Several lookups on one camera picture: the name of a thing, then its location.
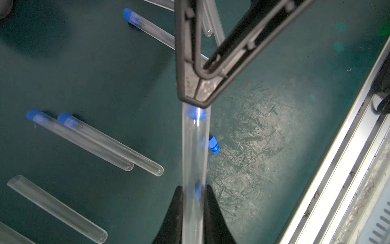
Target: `blue rubber stopper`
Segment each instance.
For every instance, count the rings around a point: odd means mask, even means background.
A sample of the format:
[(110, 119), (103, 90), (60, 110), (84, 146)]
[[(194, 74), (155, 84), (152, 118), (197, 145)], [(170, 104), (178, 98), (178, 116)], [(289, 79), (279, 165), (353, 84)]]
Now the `blue rubber stopper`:
[(209, 149), (213, 151), (213, 153), (219, 153), (221, 150), (221, 148), (218, 146), (217, 139), (213, 135), (209, 137)]
[(26, 118), (38, 124), (45, 124), (49, 119), (39, 109), (32, 109), (26, 113)]
[(26, 113), (26, 118), (33, 120), (35, 115), (41, 114), (42, 112), (39, 109), (32, 109)]
[(138, 14), (136, 14), (133, 10), (129, 8), (125, 8), (123, 10), (123, 19), (133, 25), (140, 24), (140, 19), (138, 18)]
[(65, 112), (65, 113), (62, 113), (58, 116), (57, 121), (62, 125), (73, 128), (73, 127), (76, 127), (78, 125), (77, 120), (75, 118), (74, 119), (73, 118), (74, 117), (71, 114), (68, 114), (67, 112)]
[(205, 109), (201, 109), (192, 105), (190, 105), (186, 114), (190, 119), (198, 119), (198, 114), (199, 120), (207, 117), (207, 111)]

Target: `metal edge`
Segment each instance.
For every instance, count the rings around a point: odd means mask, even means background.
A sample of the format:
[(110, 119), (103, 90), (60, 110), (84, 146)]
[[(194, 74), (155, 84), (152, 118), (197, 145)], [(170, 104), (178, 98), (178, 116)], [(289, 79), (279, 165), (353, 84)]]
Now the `metal edge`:
[(287, 221), (285, 227), (279, 235), (279, 238), (275, 243), (279, 244), (288, 244), (294, 235), (302, 216), (305, 214), (307, 207), (309, 206), (313, 195), (318, 189), (320, 183), (322, 182), (330, 164), (333, 161), (337, 151), (340, 148), (341, 143), (343, 142), (348, 130), (350, 129), (353, 120), (359, 112), (360, 106), (366, 98), (372, 82), (374, 81), (377, 73), (379, 72), (382, 64), (384, 63), (388, 53), (390, 51), (390, 38), (387, 39), (384, 47), (381, 50), (377, 60), (375, 61), (370, 73), (368, 74), (366, 80), (364, 81), (360, 92), (357, 94), (354, 103), (351, 105), (351, 108), (348, 114), (345, 116), (344, 121), (339, 127), (338, 132), (336, 133), (333, 141), (328, 147), (328, 150), (323, 156), (321, 163), (319, 164), (316, 172), (313, 174), (311, 180), (309, 181), (305, 192), (301, 195), (300, 200), (298, 201), (294, 211), (290, 215), (289, 220)]
[(322, 191), (320, 190), (320, 195), (295, 243), (314, 243), (325, 223), (339, 192), (342, 190), (349, 173), (358, 160), (359, 154), (363, 150), (364, 145), (379, 118), (379, 113), (371, 106), (371, 101), (372, 95), (370, 96), (370, 102), (364, 110), (363, 115), (356, 117), (355, 119), (355, 121), (358, 121), (357, 127), (352, 126), (352, 133), (349, 133), (350, 136), (345, 138), (348, 142), (347, 146), (340, 147), (339, 151), (341, 151), (342, 154), (340, 157), (335, 158), (333, 162), (336, 162), (334, 169), (329, 169), (329, 172), (331, 172), (329, 178), (323, 178), (322, 185), (324, 188)]
[(385, 120), (381, 123), (379, 130), (376, 132), (374, 141), (371, 143), (369, 150), (365, 154), (365, 157), (362, 163), (360, 164), (357, 173), (355, 174), (351, 184), (349, 185), (346, 194), (343, 196), (341, 204), (338, 206), (335, 215), (332, 217), (332, 220), (328, 225), (325, 234), (322, 236), (320, 243), (327, 244), (331, 242), (336, 232), (336, 229), (339, 226), (352, 199), (354, 198), (355, 193), (358, 190), (361, 182), (363, 181), (363, 178), (366, 175), (367, 170), (369, 169), (370, 165), (373, 163), (374, 158), (377, 155), (380, 148), (382, 148), (383, 145), (385, 144), (386, 139), (388, 139), (387, 137), (388, 137), (389, 127), (390, 127), (390, 117), (386, 116)]
[[(382, 153), (385, 152), (385, 154), (388, 154), (389, 152), (389, 146), (384, 145)], [(389, 179), (390, 176), (390, 163), (387, 159), (382, 158), (382, 155), (379, 155), (376, 157), (376, 161), (374, 162), (374, 165), (371, 167), (372, 171), (371, 173), (374, 173), (374, 175), (367, 175), (367, 181), (364, 182), (363, 188), (361, 189), (360, 193), (367, 192), (367, 186), (372, 187), (372, 191), (370, 190), (369, 197), (366, 194), (363, 194), (363, 197), (360, 198), (360, 201), (362, 199), (367, 199), (368, 197), (368, 202), (362, 205), (362, 202), (355, 202), (355, 204), (358, 204), (358, 211), (360, 213), (356, 213), (356, 206), (355, 209), (352, 210), (352, 215), (355, 218), (358, 218), (357, 223), (352, 226), (352, 228), (348, 228), (347, 232), (350, 232), (351, 235), (347, 237), (347, 241), (343, 243), (347, 244), (355, 244), (360, 236), (361, 230), (364, 228), (365, 224), (367, 223), (367, 220), (370, 217), (370, 214), (366, 213), (371, 213), (372, 210), (375, 208), (375, 205), (382, 193), (382, 191), (385, 188), (386, 182)]]

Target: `uncapped test tube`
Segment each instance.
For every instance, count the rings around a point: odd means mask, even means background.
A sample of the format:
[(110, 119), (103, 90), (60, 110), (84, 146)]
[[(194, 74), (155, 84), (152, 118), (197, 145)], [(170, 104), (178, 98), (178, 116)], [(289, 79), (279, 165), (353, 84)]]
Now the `uncapped test tube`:
[(56, 119), (42, 113), (38, 109), (28, 111), (26, 117), (125, 171), (130, 171), (134, 167), (134, 164), (129, 159), (80, 136), (71, 129), (60, 125)]
[[(161, 29), (157, 25), (153, 24), (149, 20), (139, 16), (136, 12), (129, 8), (125, 8), (123, 11), (123, 19), (130, 24), (136, 26), (146, 34), (154, 37), (165, 45), (175, 50), (175, 37)], [(209, 58), (202, 54), (202, 62), (205, 63)]]
[(0, 244), (35, 244), (35, 242), (0, 222)]
[(160, 6), (164, 9), (175, 11), (175, 1), (174, 0), (144, 0), (145, 2)]
[(211, 107), (183, 103), (182, 244), (202, 244)]
[(58, 122), (65, 127), (69, 128), (78, 135), (91, 140), (92, 142), (126, 158), (128, 161), (140, 166), (144, 170), (156, 175), (161, 176), (164, 172), (164, 168), (149, 158), (137, 153), (128, 146), (118, 142), (117, 140), (109, 137), (108, 135), (98, 131), (90, 125), (75, 118), (69, 113), (62, 113), (57, 118)]
[(106, 241), (107, 232), (105, 230), (87, 220), (22, 175), (17, 175), (10, 179), (7, 186), (92, 241), (99, 244)]

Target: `open tube end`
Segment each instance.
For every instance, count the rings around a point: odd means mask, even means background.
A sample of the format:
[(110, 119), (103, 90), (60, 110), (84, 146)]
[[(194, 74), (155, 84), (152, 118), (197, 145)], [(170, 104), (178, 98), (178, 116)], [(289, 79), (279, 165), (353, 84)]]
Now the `open tube end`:
[(15, 184), (16, 182), (18, 182), (21, 178), (23, 178), (23, 175), (14, 176), (12, 179), (10, 179), (10, 180), (7, 182), (7, 186), (12, 186), (12, 185)]

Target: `scratched surface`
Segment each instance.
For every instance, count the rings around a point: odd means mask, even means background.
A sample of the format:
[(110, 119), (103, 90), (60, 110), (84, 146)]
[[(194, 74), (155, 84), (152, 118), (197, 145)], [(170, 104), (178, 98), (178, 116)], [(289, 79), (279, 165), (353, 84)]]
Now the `scratched surface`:
[[(216, 1), (228, 33), (248, 2)], [(15, 1), (0, 21), (0, 221), (37, 244), (92, 243), (12, 191), (22, 174), (108, 232), (151, 243), (181, 184), (174, 52), (122, 19), (124, 7), (174, 33), (141, 0)], [(240, 244), (271, 244), (382, 48), (387, 1), (317, 0), (212, 106), (207, 180)], [(203, 53), (215, 49), (204, 38)], [(25, 118), (80, 119), (160, 163), (125, 172)]]

